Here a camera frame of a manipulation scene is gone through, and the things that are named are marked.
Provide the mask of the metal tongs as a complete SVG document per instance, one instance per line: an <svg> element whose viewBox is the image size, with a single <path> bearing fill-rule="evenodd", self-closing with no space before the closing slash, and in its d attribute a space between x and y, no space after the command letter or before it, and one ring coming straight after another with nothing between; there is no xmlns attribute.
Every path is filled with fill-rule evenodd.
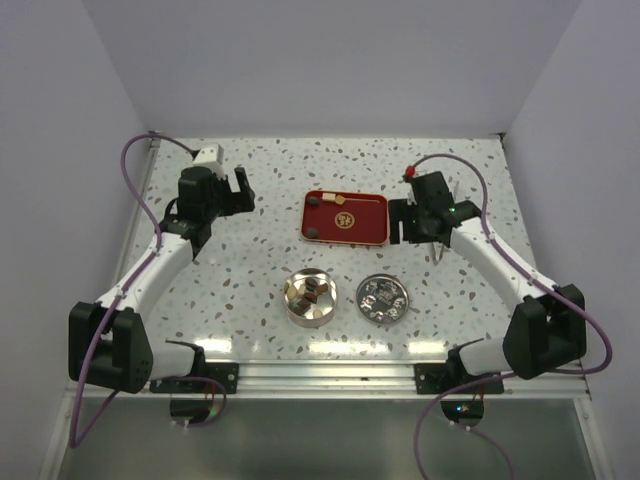
<svg viewBox="0 0 640 480"><path fill-rule="evenodd" d="M446 251L447 247L444 244L433 244L433 258L435 264L439 264L443 260Z"/></svg>

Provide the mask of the round silver tin lid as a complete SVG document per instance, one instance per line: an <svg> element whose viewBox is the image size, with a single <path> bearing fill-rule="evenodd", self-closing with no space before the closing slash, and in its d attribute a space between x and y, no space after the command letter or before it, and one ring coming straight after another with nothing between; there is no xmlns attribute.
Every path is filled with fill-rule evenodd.
<svg viewBox="0 0 640 480"><path fill-rule="evenodd" d="M388 326L398 323L406 315L410 297L396 277L374 274L358 285L355 304L364 319L376 326Z"/></svg>

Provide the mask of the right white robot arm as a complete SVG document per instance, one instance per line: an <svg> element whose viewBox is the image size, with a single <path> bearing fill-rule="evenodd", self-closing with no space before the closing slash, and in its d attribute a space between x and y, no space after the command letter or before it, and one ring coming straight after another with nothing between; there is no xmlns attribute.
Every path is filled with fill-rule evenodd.
<svg viewBox="0 0 640 480"><path fill-rule="evenodd" d="M539 274L491 228L473 202L456 202L440 172L405 177L407 199L388 205L393 244L441 243L468 260L511 316L501 338L475 340L447 354L445 379L468 392L481 377L532 379L581 359L587 350L582 292Z"/></svg>

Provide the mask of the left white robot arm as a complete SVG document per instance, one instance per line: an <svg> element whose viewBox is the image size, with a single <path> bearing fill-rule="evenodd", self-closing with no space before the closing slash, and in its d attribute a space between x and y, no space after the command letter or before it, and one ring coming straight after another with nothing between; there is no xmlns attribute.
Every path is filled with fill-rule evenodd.
<svg viewBox="0 0 640 480"><path fill-rule="evenodd" d="M149 316L174 279L198 256L220 217L251 212L255 193L242 167L227 177L207 166L181 172L178 195L167 205L146 253L107 293L79 302L68 323L68 373L78 384L137 393L172 378L185 392L201 390L208 379L202 348L152 336Z"/></svg>

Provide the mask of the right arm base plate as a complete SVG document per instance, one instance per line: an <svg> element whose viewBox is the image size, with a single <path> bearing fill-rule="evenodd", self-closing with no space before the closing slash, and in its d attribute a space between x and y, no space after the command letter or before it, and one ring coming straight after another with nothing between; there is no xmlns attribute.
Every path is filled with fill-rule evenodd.
<svg viewBox="0 0 640 480"><path fill-rule="evenodd" d="M445 363L416 363L413 365L415 390L418 395L442 394L454 387L488 379L489 374L470 376L452 373ZM478 384L462 390L462 394L490 394L499 395L505 392L504 382L498 380L493 383Z"/></svg>

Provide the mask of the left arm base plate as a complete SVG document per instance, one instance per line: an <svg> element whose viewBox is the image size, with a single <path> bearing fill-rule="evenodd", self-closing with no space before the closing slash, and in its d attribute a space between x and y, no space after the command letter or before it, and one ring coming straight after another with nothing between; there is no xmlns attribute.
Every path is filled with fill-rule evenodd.
<svg viewBox="0 0 640 480"><path fill-rule="evenodd" d="M221 394L225 391L227 395L233 395L237 392L240 365L235 362L206 362L204 376L216 381L210 387L211 392Z"/></svg>

